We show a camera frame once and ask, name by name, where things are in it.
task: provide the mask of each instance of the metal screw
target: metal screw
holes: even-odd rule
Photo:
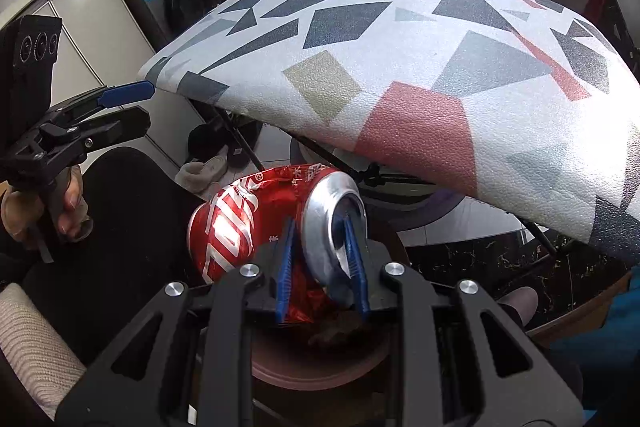
[[[260,273],[260,267],[257,264],[248,263],[240,267],[240,275],[242,277],[255,277],[258,273]]]
[[[472,281],[471,279],[460,281],[460,284],[458,286],[460,287],[460,291],[462,293],[468,293],[469,295],[478,293],[478,283],[476,281]]]
[[[164,293],[170,297],[177,297],[178,295],[181,295],[182,292],[184,292],[184,284],[181,282],[170,282],[164,287]]]
[[[404,273],[404,266],[400,263],[386,263],[385,272],[389,275],[402,275]]]

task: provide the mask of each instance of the person's hand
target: person's hand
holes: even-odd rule
[[[26,248],[36,247],[30,227],[37,223],[45,207],[37,194],[19,192],[9,187],[0,207],[4,229]],[[87,204],[82,197],[82,172],[78,165],[72,167],[71,177],[63,196],[63,212],[58,218],[58,230],[70,240],[78,239],[82,223],[87,219]]]

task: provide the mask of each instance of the can lid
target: can lid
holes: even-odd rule
[[[330,172],[310,191],[301,223],[306,265],[314,279],[325,287],[334,287],[339,280],[348,283],[344,240],[348,212],[359,216],[366,233],[366,211],[358,186],[348,174]]]

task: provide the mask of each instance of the black marble floor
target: black marble floor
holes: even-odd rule
[[[553,230],[548,230],[545,235],[556,248],[568,242],[566,236]],[[445,245],[424,245],[406,250],[412,266],[425,279],[454,285],[460,279],[470,278],[478,281],[488,291],[521,266],[546,254],[535,239],[526,243],[523,232]],[[623,261],[574,242],[569,255],[557,261],[555,266],[505,286],[500,294],[519,286],[534,288],[538,292],[540,304],[527,328],[535,328],[594,298],[630,268]]]

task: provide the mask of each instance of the ironing board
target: ironing board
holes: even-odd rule
[[[640,87],[549,0],[228,0],[138,77],[640,259]]]

